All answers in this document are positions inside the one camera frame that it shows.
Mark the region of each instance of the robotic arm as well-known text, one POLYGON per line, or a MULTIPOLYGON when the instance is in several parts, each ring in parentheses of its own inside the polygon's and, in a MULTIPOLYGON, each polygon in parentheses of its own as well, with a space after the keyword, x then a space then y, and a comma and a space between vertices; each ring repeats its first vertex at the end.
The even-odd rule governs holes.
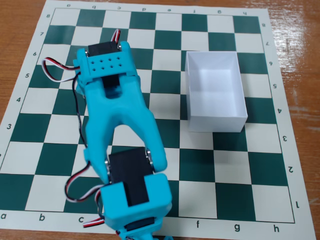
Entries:
MULTIPOLYGON (((172 207, 168 179, 158 173, 167 168, 166 154, 156 120, 144 102, 130 46, 126 41, 118 46, 117 31, 110 42, 88 46, 88 52, 79 49, 73 61, 76 91, 85 96, 89 113, 84 158, 104 183, 98 186, 104 206, 100 221, 123 240, 152 240, 152 232, 161 228, 172 207), (118 125, 131 127, 146 147, 108 156, 118 125)), ((66 194, 75 179, 67 182, 66 194)))

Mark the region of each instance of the white box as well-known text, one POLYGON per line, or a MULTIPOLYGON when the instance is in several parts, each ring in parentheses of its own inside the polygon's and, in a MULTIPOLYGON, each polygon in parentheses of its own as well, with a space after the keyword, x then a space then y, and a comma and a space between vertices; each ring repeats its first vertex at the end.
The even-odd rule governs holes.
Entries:
POLYGON ((235 51, 187 51, 186 104, 191 132, 241 132, 248 118, 235 51))

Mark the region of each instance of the wood grain surface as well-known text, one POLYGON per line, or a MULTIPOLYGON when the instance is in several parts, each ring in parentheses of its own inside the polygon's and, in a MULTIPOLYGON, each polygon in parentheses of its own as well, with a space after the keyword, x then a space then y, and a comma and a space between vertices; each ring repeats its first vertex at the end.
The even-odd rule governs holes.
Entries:
MULTIPOLYGON (((320 239, 319 0, 110 0, 108 2, 268 8, 313 224, 317 239, 320 239)), ((7 108, 44 4, 45 0, 0 0, 0 120, 7 108)), ((116 240, 119 238, 110 234, 0 229, 0 239, 116 240)))

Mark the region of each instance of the chessboard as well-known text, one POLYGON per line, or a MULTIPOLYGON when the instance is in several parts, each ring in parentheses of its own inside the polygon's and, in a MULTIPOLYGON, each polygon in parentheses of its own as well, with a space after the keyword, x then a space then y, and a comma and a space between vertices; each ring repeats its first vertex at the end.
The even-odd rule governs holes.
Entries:
MULTIPOLYGON (((105 224, 82 227, 96 217, 93 197, 66 200, 67 179, 86 165, 85 147, 72 83, 50 81, 41 61, 72 66, 78 49, 110 41, 115 29, 130 44, 168 161, 172 209, 156 234, 316 239, 268 11, 80 1, 45 3, 3 117, 0 228, 114 233, 105 224), (237 52, 248 113, 241 132, 188 131, 187 51, 237 52)), ((58 80, 75 75, 48 70, 58 80)), ((85 133, 90 116, 77 97, 85 133)), ((106 151, 143 146, 120 125, 106 151)), ((80 197, 100 183, 90 169, 69 193, 80 197)))

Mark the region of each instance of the green square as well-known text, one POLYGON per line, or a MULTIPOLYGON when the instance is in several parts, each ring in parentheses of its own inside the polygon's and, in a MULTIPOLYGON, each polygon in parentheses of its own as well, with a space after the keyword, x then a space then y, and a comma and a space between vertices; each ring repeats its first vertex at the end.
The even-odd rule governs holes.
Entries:
POLYGON ((179 181, 169 180, 172 195, 172 208, 166 215, 167 217, 179 217, 179 181))
POLYGON ((81 9, 76 25, 81 27, 102 27, 105 14, 105 10, 81 9))
POLYGON ((77 144, 44 143, 35 174, 71 176, 77 147, 77 144))
POLYGON ((216 183, 215 195, 217 219, 256 221, 251 185, 216 183))
POLYGON ((245 127, 243 127, 241 132, 214 132, 213 149, 247 152, 248 148, 245 127))
POLYGON ((152 69, 154 58, 153 49, 131 48, 131 53, 137 69, 152 69))
POLYGON ((236 51, 234 33, 209 32, 209 51, 236 51))
POLYGON ((141 148, 139 146, 112 146, 111 154, 116 154, 124 151, 128 151, 131 149, 141 148))
POLYGON ((151 93, 180 94, 181 72, 153 70, 151 76, 151 93))
POLYGON ((180 95, 180 120, 188 120, 187 95, 180 95))
POLYGON ((236 34, 259 34, 260 25, 257 16, 233 16, 234 32, 236 34))
POLYGON ((155 31, 155 49, 181 50, 181 31, 155 31))
MULTIPOLYGON (((82 121, 82 135, 83 135, 83 138, 84 138, 86 143, 88 143, 87 142, 87 134, 86 134, 86 126, 87 126, 88 120, 89 120, 89 117, 88 116, 84 116, 83 121, 82 121)), ((112 136, 110 138, 109 146, 112 145, 113 139, 114 139, 114 132, 112 133, 112 136)), ((79 137, 78 144, 84 144, 84 142, 82 141, 81 137, 79 137)))
POLYGON ((156 29, 155 12, 131 12, 130 29, 156 29))
POLYGON ((0 209, 24 211, 33 179, 33 175, 0 174, 0 209))
POLYGON ((281 153, 248 152, 248 157, 252 184, 288 186, 281 153))
MULTIPOLYGON (((80 115, 84 115, 86 111, 86 100, 79 93, 76 93, 80 115)), ((76 101, 72 90, 59 89, 55 99, 52 114, 57 115, 77 115, 76 101)))
POLYGON ((50 118, 50 114, 20 113, 16 120, 10 141, 43 143, 50 118))
POLYGON ((50 25, 45 35, 44 44, 67 44, 71 45, 75 33, 75 26, 50 25))
POLYGON ((73 45, 71 45, 65 65, 67 65, 67 66, 74 65, 74 60, 77 59, 77 51, 79 49, 85 49, 86 51, 88 51, 88 46, 73 46, 73 45))
MULTIPOLYGON (((49 73, 57 80, 61 80, 64 70, 56 67, 47 65, 49 73)), ((51 81, 44 73, 41 65, 36 65, 29 83, 29 88, 49 88, 58 89, 60 86, 59 82, 51 81)))
MULTIPOLYGON (((110 42, 115 30, 116 30, 116 28, 105 28, 105 27, 102 28, 100 43, 110 42)), ((127 41, 128 29, 120 28, 120 31, 121 31, 120 32, 121 34, 120 34, 119 42, 127 41)))
POLYGON ((268 74, 264 53, 238 52, 237 55, 242 74, 268 74))
POLYGON ((208 32, 207 15, 182 14, 182 31, 208 32))
POLYGON ((186 68, 186 56, 187 56, 187 51, 182 50, 181 51, 181 71, 184 72, 186 68))
POLYGON ((214 151, 199 149, 180 149, 179 180, 214 183, 214 151))
POLYGON ((149 108, 150 93, 145 93, 145 92, 143 92, 142 95, 143 95, 143 99, 144 99, 144 102, 145 102, 145 106, 146 106, 147 108, 149 108))
POLYGON ((277 124, 272 98, 246 97, 245 105, 248 112, 247 123, 277 124))
POLYGON ((180 120, 156 119, 155 121, 163 146, 178 149, 180 146, 180 120))
MULTIPOLYGON (((103 182, 98 177, 79 177, 70 185, 68 194, 73 198, 80 198, 86 193, 87 190, 100 184, 103 184, 103 182)), ((97 214, 95 195, 91 195, 83 202, 69 202, 68 200, 65 200, 64 212, 77 214, 97 214)))

